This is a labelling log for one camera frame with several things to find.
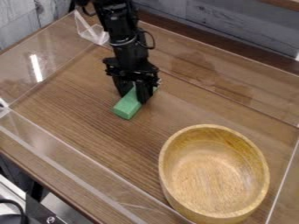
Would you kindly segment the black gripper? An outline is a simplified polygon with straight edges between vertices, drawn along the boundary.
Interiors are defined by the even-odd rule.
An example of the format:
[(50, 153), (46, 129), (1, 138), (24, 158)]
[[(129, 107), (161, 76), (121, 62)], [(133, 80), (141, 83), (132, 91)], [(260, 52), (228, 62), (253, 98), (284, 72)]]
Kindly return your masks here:
[(144, 45), (112, 45), (113, 57), (103, 59), (107, 75), (112, 77), (121, 97), (135, 83), (136, 99), (145, 104), (159, 85), (159, 68), (148, 60), (149, 48)]

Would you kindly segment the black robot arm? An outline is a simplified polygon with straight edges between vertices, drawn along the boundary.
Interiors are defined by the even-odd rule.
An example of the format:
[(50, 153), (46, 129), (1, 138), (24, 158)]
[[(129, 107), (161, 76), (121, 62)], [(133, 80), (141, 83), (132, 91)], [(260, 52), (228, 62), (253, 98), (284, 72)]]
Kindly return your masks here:
[(159, 68), (148, 60), (155, 48), (145, 41), (147, 31), (139, 27), (137, 9), (132, 0), (73, 0), (85, 9), (92, 4), (95, 14), (109, 36), (115, 56), (103, 59), (107, 75), (112, 77), (116, 90), (124, 96), (135, 88), (136, 99), (145, 104), (159, 86)]

